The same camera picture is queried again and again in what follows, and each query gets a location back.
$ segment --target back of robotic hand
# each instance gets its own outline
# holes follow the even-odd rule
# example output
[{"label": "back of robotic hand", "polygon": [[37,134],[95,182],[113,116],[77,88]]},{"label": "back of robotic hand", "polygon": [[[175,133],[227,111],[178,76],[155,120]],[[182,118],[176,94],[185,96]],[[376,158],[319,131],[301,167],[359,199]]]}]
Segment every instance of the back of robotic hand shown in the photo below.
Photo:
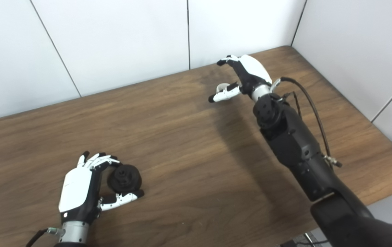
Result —
[{"label": "back of robotic hand", "polygon": [[[136,167],[123,165],[117,157],[105,153],[97,153],[87,159],[88,156],[89,152],[84,152],[76,168],[65,175],[58,206],[62,228],[38,231],[27,247],[44,233],[59,236],[55,247],[85,247],[89,226],[102,211],[117,208],[144,195]],[[115,194],[102,197],[99,195],[102,172],[108,167],[115,167],[108,177],[108,185]]]}]

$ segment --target robotic hand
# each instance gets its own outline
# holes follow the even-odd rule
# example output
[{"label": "robotic hand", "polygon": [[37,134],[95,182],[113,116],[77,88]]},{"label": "robotic hand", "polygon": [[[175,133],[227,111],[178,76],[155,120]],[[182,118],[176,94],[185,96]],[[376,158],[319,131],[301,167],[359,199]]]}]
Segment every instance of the robotic hand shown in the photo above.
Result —
[{"label": "robotic hand", "polygon": [[222,66],[226,63],[234,69],[240,79],[240,83],[220,84],[217,86],[216,94],[213,94],[208,98],[210,103],[228,100],[240,93],[252,97],[253,92],[256,90],[260,91],[261,94],[270,93],[281,82],[280,80],[277,80],[272,84],[271,77],[263,65],[257,61],[257,59],[249,55],[243,55],[241,57],[229,55],[226,58],[219,60],[217,65]]},{"label": "robotic hand", "polygon": [[[89,226],[102,211],[117,208],[144,195],[140,189],[141,176],[136,167],[123,165],[117,157],[105,153],[97,153],[89,159],[88,155],[88,151],[84,152],[76,168],[70,170],[64,178],[58,206],[62,229],[38,231],[27,247],[33,245],[45,232],[59,235],[55,247],[84,247]],[[108,186],[115,194],[102,197],[99,195],[102,172],[108,167],[115,167],[108,177]]]},{"label": "robotic hand", "polygon": [[[325,132],[310,95],[292,78],[281,77],[273,84],[263,65],[256,59],[243,55],[227,56],[217,62],[229,64],[240,83],[220,84],[210,103],[227,100],[239,94],[249,95],[255,102],[253,113],[260,133],[279,162],[287,167],[301,185],[310,201],[312,217],[333,247],[392,246],[392,224],[374,219],[367,207],[337,177],[333,165],[341,164],[330,156]],[[299,114],[285,98],[274,93],[281,83],[297,85],[307,97],[326,145],[326,155]]]}]

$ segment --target wood grain surface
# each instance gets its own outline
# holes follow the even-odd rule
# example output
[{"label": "wood grain surface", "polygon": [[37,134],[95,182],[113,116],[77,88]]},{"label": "wood grain surface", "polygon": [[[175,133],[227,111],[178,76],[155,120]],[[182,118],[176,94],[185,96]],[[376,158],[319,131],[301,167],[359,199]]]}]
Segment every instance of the wood grain surface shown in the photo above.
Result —
[{"label": "wood grain surface", "polygon": [[[366,204],[392,195],[392,143],[293,48],[253,56],[273,79],[309,91],[344,164],[336,173],[356,195]],[[311,203],[260,136],[252,100],[208,103],[217,84],[237,79],[229,66],[209,65],[1,118],[0,247],[60,226],[64,175],[85,150],[138,167],[146,194],[103,212],[89,246],[273,246],[315,228]],[[292,90],[321,141],[299,90],[287,83],[277,92]],[[56,241],[44,235],[35,246]]]}]

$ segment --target black roller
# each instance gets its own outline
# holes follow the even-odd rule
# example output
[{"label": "black roller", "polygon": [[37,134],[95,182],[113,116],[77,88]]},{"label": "black roller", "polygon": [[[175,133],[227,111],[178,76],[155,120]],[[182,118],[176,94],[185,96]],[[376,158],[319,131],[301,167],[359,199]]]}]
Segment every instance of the black roller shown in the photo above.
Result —
[{"label": "black roller", "polygon": [[141,175],[132,165],[120,165],[108,177],[108,186],[116,193],[127,193],[141,188]]}]

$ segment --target white robotic hand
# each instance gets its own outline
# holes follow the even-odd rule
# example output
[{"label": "white robotic hand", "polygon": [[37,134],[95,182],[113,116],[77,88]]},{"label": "white robotic hand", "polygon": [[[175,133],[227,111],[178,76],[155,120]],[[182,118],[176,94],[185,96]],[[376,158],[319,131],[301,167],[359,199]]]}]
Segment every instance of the white robotic hand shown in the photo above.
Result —
[{"label": "white robotic hand", "polygon": [[[90,159],[87,159],[89,152],[83,153],[77,163],[77,167],[70,170],[65,176],[63,189],[61,192],[59,211],[62,223],[69,221],[79,221],[91,224],[94,219],[98,218],[101,211],[116,208],[129,203],[144,195],[139,189],[141,186],[141,177],[136,168],[130,165],[123,165],[117,160],[117,157],[97,153]],[[128,184],[121,192],[110,195],[109,197],[99,196],[100,182],[102,172],[109,166],[116,167],[118,170],[133,168],[138,173],[139,185],[127,188]]]},{"label": "white robotic hand", "polygon": [[268,91],[272,85],[271,77],[269,76],[263,65],[255,58],[249,55],[243,55],[236,57],[229,55],[226,58],[222,58],[217,62],[217,65],[222,66],[223,64],[229,64],[238,75],[240,83],[221,83],[217,86],[216,94],[211,95],[208,98],[210,103],[219,102],[222,100],[229,100],[242,94],[249,96],[260,86],[264,86],[264,91]]}]

